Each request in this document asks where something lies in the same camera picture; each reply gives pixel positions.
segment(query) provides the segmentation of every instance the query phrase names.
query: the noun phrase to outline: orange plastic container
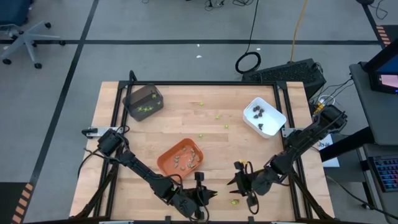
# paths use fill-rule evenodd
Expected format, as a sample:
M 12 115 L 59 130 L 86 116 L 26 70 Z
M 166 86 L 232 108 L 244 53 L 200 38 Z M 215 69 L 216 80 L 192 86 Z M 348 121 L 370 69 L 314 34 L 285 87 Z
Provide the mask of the orange plastic container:
M 192 139 L 186 138 L 157 158 L 157 166 L 164 175 L 179 174 L 181 178 L 191 173 L 203 161 L 203 153 Z

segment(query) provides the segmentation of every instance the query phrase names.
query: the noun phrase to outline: black metal frame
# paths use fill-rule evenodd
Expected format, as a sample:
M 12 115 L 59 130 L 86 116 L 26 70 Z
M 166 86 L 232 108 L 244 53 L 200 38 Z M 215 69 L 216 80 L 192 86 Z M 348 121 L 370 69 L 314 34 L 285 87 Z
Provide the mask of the black metal frame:
M 129 81 L 119 81 L 118 85 L 118 91 L 116 93 L 116 99 L 115 99 L 115 104 L 114 104 L 114 109 L 113 109 L 113 115 L 112 115 L 112 120 L 111 120 L 111 126 L 116 126 L 116 121 L 117 117 L 119 114 L 119 107 L 120 107 L 120 102 L 121 102 L 121 97 L 123 90 L 125 87 L 127 87 L 126 91 L 126 96 L 131 94 L 132 86 L 133 85 L 146 85 L 146 84 L 155 84 L 155 85 L 236 85 L 236 86 L 272 86 L 274 89 L 274 96 L 275 96 L 275 103 L 277 110 L 282 112 L 282 105 L 280 103 L 280 96 L 279 96 L 279 88 L 282 89 L 283 94 L 284 94 L 284 100 L 285 100 L 285 107 L 287 111 L 287 118 L 289 121 L 289 126 L 290 128 L 294 128 L 294 119 L 293 119 L 293 113 L 290 105 L 290 98 L 289 98 L 289 93 L 287 91 L 287 85 L 286 82 L 262 82 L 262 83 L 253 83 L 253 82 L 214 82 L 214 81 L 137 81 L 137 78 L 135 77 L 134 73 L 130 73 L 130 80 Z M 123 115 L 122 115 L 122 121 L 120 126 L 125 126 L 127 121 L 127 110 L 124 108 L 123 109 Z M 101 185 L 104 182 L 104 179 L 106 177 L 106 174 L 108 172 L 108 166 L 109 164 L 104 161 L 102 171 L 101 171 L 101 178 L 99 181 L 99 185 Z M 297 171 L 302 179 L 302 182 L 305 184 L 305 175 L 304 175 L 304 170 L 303 170 L 303 164 L 301 158 L 297 160 Z M 116 175 L 114 179 L 111 182 L 111 186 L 109 188 L 109 197 L 108 201 L 106 203 L 106 213 L 105 217 L 110 218 L 111 217 L 111 212 L 112 212 L 112 207 L 113 207 L 113 199 L 114 199 L 114 193 L 116 189 L 116 181 L 118 178 L 118 170 L 116 171 Z M 301 219 L 301 214 L 300 214 L 300 207 L 299 207 L 299 201 L 297 198 L 297 191 L 296 187 L 293 181 L 293 178 L 289 176 L 289 185 L 290 187 L 290 194 L 292 197 L 292 205 L 293 205 L 293 210 L 294 210 L 294 217 L 295 220 Z M 101 202 L 102 200 L 100 199 L 98 203 L 95 206 L 94 210 L 94 217 L 98 217 L 100 215 L 100 208 L 101 208 Z M 307 202 L 307 200 L 303 197 L 303 202 L 305 205 L 305 213 L 308 219 L 312 219 L 312 210 L 310 207 L 310 204 Z M 253 217 L 248 217 L 249 223 L 270 223 L 270 222 L 255 222 Z M 165 218 L 165 222 L 169 223 L 170 217 Z M 143 221 L 137 221 L 135 220 L 134 223 L 159 223 L 161 221 L 157 220 L 143 220 Z M 186 221 L 173 221 L 173 223 L 185 223 Z M 247 222 L 212 222 L 212 223 L 247 223 Z

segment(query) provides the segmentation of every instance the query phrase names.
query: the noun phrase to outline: white container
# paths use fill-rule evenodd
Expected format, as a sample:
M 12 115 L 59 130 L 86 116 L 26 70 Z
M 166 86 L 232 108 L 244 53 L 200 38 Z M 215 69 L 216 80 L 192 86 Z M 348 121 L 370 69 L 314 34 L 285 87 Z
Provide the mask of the white container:
M 254 118 L 254 115 L 259 114 L 259 111 L 253 111 L 253 108 L 256 106 L 260 106 L 260 108 L 264 110 L 262 117 L 258 117 L 257 119 Z M 243 121 L 257 131 L 262 137 L 270 138 L 286 123 L 286 117 L 265 100 L 257 97 L 244 109 Z M 259 124 L 263 124 L 262 131 L 259 129 Z

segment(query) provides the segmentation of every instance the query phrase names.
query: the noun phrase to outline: black floor stripe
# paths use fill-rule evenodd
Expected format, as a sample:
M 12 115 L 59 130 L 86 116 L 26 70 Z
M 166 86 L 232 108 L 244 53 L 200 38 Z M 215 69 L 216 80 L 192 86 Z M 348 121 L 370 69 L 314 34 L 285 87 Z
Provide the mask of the black floor stripe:
M 379 35 L 379 32 L 377 31 L 377 25 L 376 25 L 376 21 L 374 20 L 371 11 L 369 10 L 369 7 L 367 5 L 362 5 L 363 10 L 365 11 L 366 17 L 368 18 L 369 23 L 371 24 L 372 30 L 374 32 L 374 35 L 376 35 L 378 41 L 379 41 L 379 45 L 381 45 L 382 48 L 384 48 L 384 43 Z
M 37 44 L 59 44 L 57 40 L 38 40 Z M 79 44 L 80 40 L 65 40 L 67 44 Z M 292 40 L 252 40 L 252 44 L 291 45 Z M 83 44 L 104 45 L 159 45 L 159 44 L 248 44 L 249 40 L 84 40 Z M 0 44 L 12 44 L 12 40 L 0 40 Z M 296 45 L 379 45 L 377 40 L 296 40 Z
M 99 0 L 94 0 L 93 1 L 93 5 L 91 6 L 90 13 L 88 15 L 85 27 L 83 29 L 83 33 L 81 34 L 81 37 L 80 37 L 80 43 L 78 44 L 78 47 L 77 47 L 76 52 L 75 52 L 75 55 L 73 56 L 72 62 L 70 64 L 68 75 L 67 75 L 67 77 L 65 79 L 65 83 L 63 84 L 62 91 L 61 91 L 60 97 L 58 99 L 57 105 L 55 107 L 55 111 L 54 111 L 54 114 L 52 116 L 49 129 L 47 130 L 47 134 L 45 135 L 44 142 L 43 142 L 42 148 L 41 148 L 40 153 L 39 153 L 39 157 L 38 157 L 38 159 L 36 161 L 36 165 L 34 167 L 32 176 L 30 177 L 30 182 L 34 186 L 36 186 L 36 184 L 37 184 L 37 181 L 38 181 L 38 179 L 40 177 L 40 173 L 41 173 L 43 165 L 44 165 L 44 160 L 45 160 L 45 158 L 47 156 L 47 153 L 49 151 L 50 143 L 51 143 L 51 140 L 53 138 L 55 128 L 57 127 L 58 120 L 60 118 L 61 111 L 62 111 L 62 108 L 63 108 L 63 104 L 64 104 L 65 99 L 66 99 L 67 94 L 68 94 L 69 86 L 70 86 L 70 84 L 72 82 L 72 78 L 73 78 L 73 75 L 75 73 L 76 66 L 77 66 L 77 63 L 79 61 L 81 51 L 83 50 L 83 46 L 84 46 L 83 41 L 86 39 L 87 34 L 88 34 L 88 30 L 90 29 L 90 25 L 91 25 L 91 22 L 93 21 L 93 17 L 94 17 L 94 13 L 95 13 L 95 10 L 96 10 L 97 5 L 98 5 L 98 1 Z

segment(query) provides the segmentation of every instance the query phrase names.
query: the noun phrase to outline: yellow cable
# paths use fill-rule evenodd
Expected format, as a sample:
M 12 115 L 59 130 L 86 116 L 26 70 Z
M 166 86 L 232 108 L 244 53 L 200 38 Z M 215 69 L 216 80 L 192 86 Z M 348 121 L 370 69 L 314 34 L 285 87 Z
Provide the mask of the yellow cable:
M 298 21 L 297 21 L 296 28 L 295 28 L 295 30 L 294 30 L 293 44 L 292 44 L 292 54 L 290 55 L 290 62 L 293 61 L 294 43 L 296 42 L 296 33 L 297 33 L 297 30 L 299 29 L 299 26 L 300 26 L 300 23 L 301 23 L 301 19 L 303 18 L 304 11 L 305 11 L 305 7 L 307 6 L 307 2 L 308 2 L 308 0 L 305 0 L 303 9 L 301 10 L 300 17 L 299 17 L 299 19 L 298 19 Z

